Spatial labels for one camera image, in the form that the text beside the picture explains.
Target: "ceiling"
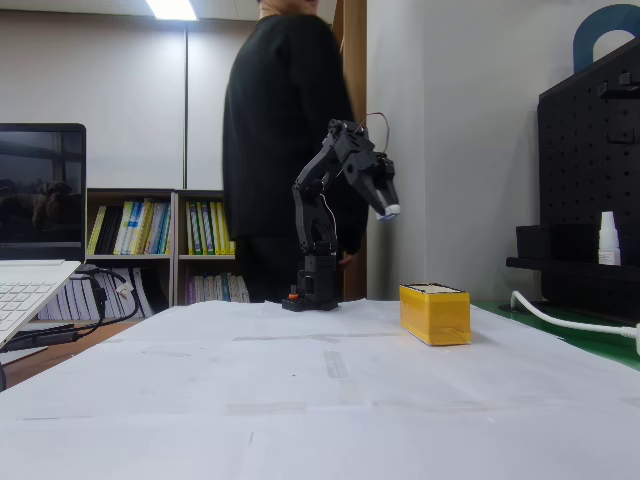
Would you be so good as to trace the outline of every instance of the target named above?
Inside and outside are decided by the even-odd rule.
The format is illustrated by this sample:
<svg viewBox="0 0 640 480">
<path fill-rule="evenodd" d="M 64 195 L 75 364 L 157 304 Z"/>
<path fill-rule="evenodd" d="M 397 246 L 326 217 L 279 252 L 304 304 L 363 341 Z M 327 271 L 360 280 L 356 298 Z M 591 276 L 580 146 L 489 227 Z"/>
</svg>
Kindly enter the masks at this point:
<svg viewBox="0 0 640 480">
<path fill-rule="evenodd" d="M 198 18 L 257 20 L 256 0 L 190 0 Z M 0 0 L 0 9 L 40 12 L 143 15 L 153 13 L 145 0 Z M 320 16 L 333 22 L 336 0 L 320 0 Z"/>
</svg>

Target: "power cord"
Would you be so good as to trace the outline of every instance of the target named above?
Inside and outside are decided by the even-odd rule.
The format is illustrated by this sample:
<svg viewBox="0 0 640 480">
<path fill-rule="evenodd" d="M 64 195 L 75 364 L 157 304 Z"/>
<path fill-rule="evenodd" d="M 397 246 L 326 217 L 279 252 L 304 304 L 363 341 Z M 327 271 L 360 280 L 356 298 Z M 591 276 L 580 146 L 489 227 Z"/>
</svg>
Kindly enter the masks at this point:
<svg viewBox="0 0 640 480">
<path fill-rule="evenodd" d="M 590 325 L 588 323 L 576 323 L 576 322 L 567 322 L 566 320 L 560 320 L 559 318 L 554 318 L 550 315 L 547 315 L 544 312 L 541 312 L 536 307 L 531 305 L 531 303 L 520 293 L 514 291 L 511 294 L 511 309 L 516 308 L 516 300 L 520 302 L 520 304 L 533 313 L 536 317 L 544 320 L 545 322 L 549 322 L 553 325 L 557 325 L 559 327 L 572 328 L 574 330 L 583 330 L 585 332 L 597 332 L 597 333 L 611 333 L 615 335 L 622 335 L 627 338 L 634 338 L 636 340 L 636 347 L 638 349 L 638 355 L 640 355 L 640 324 L 636 328 L 633 327 L 606 327 L 603 325 Z"/>
<path fill-rule="evenodd" d="M 94 275 L 98 273 L 104 273 L 120 280 L 121 285 L 116 289 L 118 295 L 123 299 L 133 299 L 134 309 L 128 315 L 117 318 L 115 320 L 104 321 L 105 315 L 105 302 L 107 295 L 104 289 L 100 286 L 98 281 L 94 278 Z M 133 318 L 133 316 L 140 309 L 140 301 L 136 295 L 132 295 L 133 287 L 117 273 L 112 272 L 106 268 L 92 268 L 82 272 L 82 276 L 76 280 L 88 279 L 91 282 L 94 297 L 96 299 L 96 306 L 98 307 L 99 321 L 97 323 L 84 325 L 82 327 L 74 327 L 73 325 L 62 325 L 60 327 L 46 328 L 42 330 L 32 330 L 27 332 L 18 332 L 7 344 L 0 350 L 0 352 L 10 352 L 15 350 L 25 350 L 28 348 L 37 348 L 39 346 L 59 345 L 63 343 L 77 342 L 81 338 L 92 334 L 98 328 L 106 325 L 113 325 L 115 323 L 124 322 Z"/>
</svg>

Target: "laptop screen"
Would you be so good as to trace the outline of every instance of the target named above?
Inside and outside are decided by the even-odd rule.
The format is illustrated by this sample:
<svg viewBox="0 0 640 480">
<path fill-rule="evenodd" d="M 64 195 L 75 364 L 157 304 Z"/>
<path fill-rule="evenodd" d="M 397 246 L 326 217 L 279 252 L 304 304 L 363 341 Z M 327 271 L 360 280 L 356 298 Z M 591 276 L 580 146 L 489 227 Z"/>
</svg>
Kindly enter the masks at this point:
<svg viewBox="0 0 640 480">
<path fill-rule="evenodd" d="M 85 131 L 0 125 L 0 258 L 84 260 Z"/>
</svg>

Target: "white bottle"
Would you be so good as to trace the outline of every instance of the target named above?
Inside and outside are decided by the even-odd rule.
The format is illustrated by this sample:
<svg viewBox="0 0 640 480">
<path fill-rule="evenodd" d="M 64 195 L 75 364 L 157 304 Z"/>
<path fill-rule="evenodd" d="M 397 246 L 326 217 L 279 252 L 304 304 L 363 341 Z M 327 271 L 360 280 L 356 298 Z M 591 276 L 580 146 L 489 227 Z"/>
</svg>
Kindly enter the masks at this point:
<svg viewBox="0 0 640 480">
<path fill-rule="evenodd" d="M 620 265 L 620 243 L 613 212 L 602 212 L 598 263 L 600 265 Z"/>
</svg>

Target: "book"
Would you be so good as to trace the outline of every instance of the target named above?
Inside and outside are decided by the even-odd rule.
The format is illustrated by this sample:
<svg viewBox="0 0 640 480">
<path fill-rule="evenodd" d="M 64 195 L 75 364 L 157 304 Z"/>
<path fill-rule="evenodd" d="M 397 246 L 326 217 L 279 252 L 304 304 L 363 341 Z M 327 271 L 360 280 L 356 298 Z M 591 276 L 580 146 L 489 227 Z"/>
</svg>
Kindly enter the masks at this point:
<svg viewBox="0 0 640 480">
<path fill-rule="evenodd" d="M 244 282 L 244 278 L 238 277 L 238 285 L 240 286 L 240 293 L 242 295 L 242 303 L 251 303 L 249 298 L 249 290 L 247 290 L 247 285 Z"/>
<path fill-rule="evenodd" d="M 93 224 L 93 230 L 91 231 L 89 246 L 87 248 L 87 253 L 89 255 L 93 255 L 96 252 L 96 245 L 98 243 L 98 237 L 100 236 L 100 229 L 102 228 L 102 222 L 104 221 L 104 214 L 106 210 L 107 207 L 100 207 L 98 209 L 98 215 L 96 216 L 96 221 Z"/>
<path fill-rule="evenodd" d="M 167 243 L 169 242 L 169 238 L 171 238 L 171 209 L 170 208 L 167 208 L 167 213 L 164 216 L 164 225 L 162 226 L 162 233 L 160 235 L 160 238 L 161 238 L 161 242 L 158 247 L 158 253 L 164 253 L 165 255 L 168 255 L 170 252 L 167 252 Z"/>
<path fill-rule="evenodd" d="M 207 255 L 215 255 L 213 248 L 213 235 L 211 233 L 211 214 L 207 202 L 202 202 L 202 219 L 204 220 L 204 235 L 207 240 Z"/>
<path fill-rule="evenodd" d="M 69 303 L 69 312 L 71 313 L 71 320 L 80 320 L 80 314 L 78 313 L 78 305 L 76 305 L 76 295 L 73 292 L 73 285 L 71 282 L 67 282 L 64 286 L 65 295 L 67 296 L 67 302 Z"/>
<path fill-rule="evenodd" d="M 62 313 L 62 320 L 71 321 L 71 311 L 69 310 L 69 302 L 67 301 L 66 290 L 63 288 L 56 295 L 58 304 L 60 305 L 60 312 Z"/>
<path fill-rule="evenodd" d="M 202 254 L 209 255 L 207 247 L 207 237 L 204 231 L 204 218 L 202 216 L 202 202 L 196 202 L 196 212 L 198 212 L 198 231 L 200 232 L 200 243 L 202 244 Z"/>
<path fill-rule="evenodd" d="M 107 295 L 107 299 L 104 302 L 104 318 L 107 320 L 116 318 L 116 316 L 113 313 L 113 306 L 111 305 L 111 299 L 109 298 L 109 289 L 105 282 L 104 273 L 96 274 L 95 279 L 100 284 L 100 288 L 102 288 L 105 291 L 105 294 Z"/>
<path fill-rule="evenodd" d="M 133 235 L 133 229 L 137 225 L 138 217 L 140 216 L 140 209 L 142 204 L 135 202 L 131 210 L 131 217 L 129 217 L 129 225 L 127 226 L 127 233 L 125 234 L 122 242 L 121 255 L 129 255 L 129 245 L 131 244 L 131 236 Z"/>
<path fill-rule="evenodd" d="M 115 278 L 111 275 L 104 274 L 105 285 L 107 286 L 107 297 L 111 301 L 111 309 L 113 310 L 114 318 L 124 317 L 124 307 L 121 300 L 123 298 L 116 292 Z"/>
<path fill-rule="evenodd" d="M 116 243 L 118 241 L 118 233 L 120 230 L 120 224 L 122 223 L 122 216 L 124 215 L 124 210 L 121 207 L 116 207 L 116 215 L 115 221 L 113 222 L 113 231 L 111 233 L 111 242 L 109 243 L 109 248 L 104 253 L 105 255 L 111 255 L 111 253 L 116 248 Z"/>
<path fill-rule="evenodd" d="M 129 285 L 133 286 L 133 282 L 131 281 L 131 277 L 129 276 L 129 269 L 128 268 L 112 268 L 111 270 L 113 271 L 113 273 L 117 273 L 121 277 L 124 277 L 125 281 Z M 120 285 L 122 285 L 122 281 L 116 278 L 115 282 L 116 282 L 116 295 L 120 298 L 120 303 L 121 303 L 121 305 L 122 305 L 122 307 L 124 309 L 124 315 L 123 316 L 131 315 L 131 312 L 133 312 L 133 309 L 136 308 L 135 301 L 131 297 L 122 297 L 122 296 L 120 296 L 117 293 L 117 288 Z M 138 309 L 138 311 L 133 316 L 133 318 L 143 318 L 142 317 L 142 312 L 140 311 L 140 309 Z"/>
<path fill-rule="evenodd" d="M 213 300 L 215 300 L 215 299 L 216 299 L 216 290 L 215 290 L 215 287 L 214 287 L 214 283 L 215 283 L 215 279 L 216 279 L 216 277 L 215 277 L 215 275 L 209 275 L 209 276 L 207 277 L 207 279 L 209 280 L 209 284 L 208 284 L 208 289 L 209 289 L 209 299 L 210 299 L 211 301 L 213 301 Z"/>
<path fill-rule="evenodd" d="M 229 277 L 226 273 L 220 275 L 222 277 L 222 293 L 224 295 L 224 301 L 231 301 L 231 292 L 229 291 Z"/>
<path fill-rule="evenodd" d="M 211 233 L 213 235 L 214 255 L 220 255 L 220 238 L 218 237 L 218 209 L 215 202 L 209 203 L 211 213 Z"/>
<path fill-rule="evenodd" d="M 120 228 L 118 229 L 118 236 L 116 238 L 116 246 L 113 249 L 114 255 L 120 255 L 122 253 L 122 244 L 124 243 L 124 238 L 127 235 L 127 230 L 129 228 L 129 221 L 131 220 L 132 210 L 133 210 L 133 202 L 124 202 L 124 207 L 122 211 L 122 220 L 120 222 Z"/>
<path fill-rule="evenodd" d="M 187 289 L 185 291 L 185 296 L 185 304 L 193 305 L 194 303 L 196 303 L 196 284 L 192 276 L 189 276 L 187 278 Z"/>
<path fill-rule="evenodd" d="M 220 255 L 228 255 L 227 252 L 227 241 L 225 238 L 225 218 L 224 218 L 224 209 L 222 208 L 222 203 L 216 203 L 216 209 L 218 211 L 218 235 L 220 238 Z"/>
<path fill-rule="evenodd" d="M 142 230 L 144 228 L 145 221 L 147 219 L 147 213 L 151 208 L 151 204 L 149 202 L 143 202 L 142 208 L 140 209 L 140 215 L 138 216 L 138 222 L 133 229 L 133 233 L 131 234 L 131 244 L 129 246 L 129 254 L 136 255 L 138 253 L 138 246 L 140 244 L 140 239 L 142 237 Z"/>
<path fill-rule="evenodd" d="M 213 300 L 212 296 L 211 296 L 211 290 L 209 289 L 209 280 L 212 280 L 211 275 L 205 275 L 204 277 L 204 301 L 205 302 L 210 302 L 211 300 Z"/>
<path fill-rule="evenodd" d="M 204 301 L 204 278 L 200 275 L 195 277 L 196 283 L 196 303 Z"/>
<path fill-rule="evenodd" d="M 110 247 L 113 243 L 112 237 L 115 235 L 114 232 L 117 227 L 116 222 L 118 220 L 119 210 L 120 207 L 107 207 L 104 222 L 102 224 L 102 232 L 100 234 L 100 239 L 98 240 L 98 246 L 96 248 L 96 253 L 98 255 L 109 255 L 109 253 L 112 251 Z"/>
<path fill-rule="evenodd" d="M 154 314 L 158 314 L 168 309 L 169 300 L 162 289 L 158 271 L 154 268 L 142 268 L 140 269 L 140 277 L 142 278 L 142 287 L 151 311 Z"/>
<path fill-rule="evenodd" d="M 217 275 L 216 278 L 213 279 L 213 291 L 215 299 L 219 302 L 223 301 L 222 280 L 220 275 Z"/>
<path fill-rule="evenodd" d="M 96 299 L 93 296 L 93 288 L 91 285 L 91 281 L 89 279 L 81 280 L 82 289 L 84 291 L 85 302 L 87 303 L 87 309 L 89 311 L 89 319 L 92 322 L 97 322 L 100 320 L 100 315 L 98 314 L 98 307 L 96 306 Z"/>
<path fill-rule="evenodd" d="M 170 255 L 171 254 L 171 248 L 173 245 L 173 216 L 171 215 L 171 210 L 169 210 L 169 222 L 167 223 L 168 227 L 167 227 L 167 235 L 165 237 L 166 242 L 165 242 L 165 247 L 164 247 L 164 254 L 165 255 Z"/>
<path fill-rule="evenodd" d="M 202 244 L 200 243 L 200 229 L 198 227 L 198 213 L 196 212 L 196 206 L 194 202 L 189 202 L 189 209 L 191 212 L 193 249 L 196 251 L 196 255 L 202 255 Z"/>
<path fill-rule="evenodd" d="M 84 290 L 82 288 L 82 282 L 80 280 L 72 280 L 73 293 L 76 297 L 76 306 L 78 307 L 78 316 L 80 320 L 91 320 L 89 315 L 89 308 L 87 307 L 87 301 L 84 298 Z"/>
<path fill-rule="evenodd" d="M 147 244 L 144 246 L 144 254 L 145 255 L 150 255 L 153 254 L 155 252 L 155 248 L 157 247 L 157 240 L 158 240 L 158 224 L 160 222 L 160 212 L 164 211 L 164 204 L 163 203 L 154 203 L 153 204 L 153 211 L 152 211 L 152 217 L 151 217 L 151 227 L 150 227 L 150 232 L 149 235 L 147 236 Z"/>
<path fill-rule="evenodd" d="M 144 293 L 144 285 L 142 284 L 142 273 L 139 268 L 133 269 L 133 282 L 136 292 L 138 292 L 138 299 L 140 300 L 140 308 L 142 308 L 143 317 L 149 318 L 153 316 L 153 310 L 147 296 Z"/>
<path fill-rule="evenodd" d="M 134 255 L 142 255 L 147 246 L 147 239 L 149 238 L 149 232 L 151 231 L 151 222 L 153 221 L 154 207 L 154 203 L 150 201 L 144 202 L 144 215 L 140 220 L 140 235 L 138 236 L 136 248 L 133 250 Z"/>
<path fill-rule="evenodd" d="M 223 233 L 224 233 L 224 248 L 227 251 L 227 255 L 232 255 L 231 253 L 231 237 L 229 235 L 229 226 L 227 225 L 227 217 L 224 214 L 224 206 L 222 204 L 222 225 L 223 225 Z"/>
</svg>

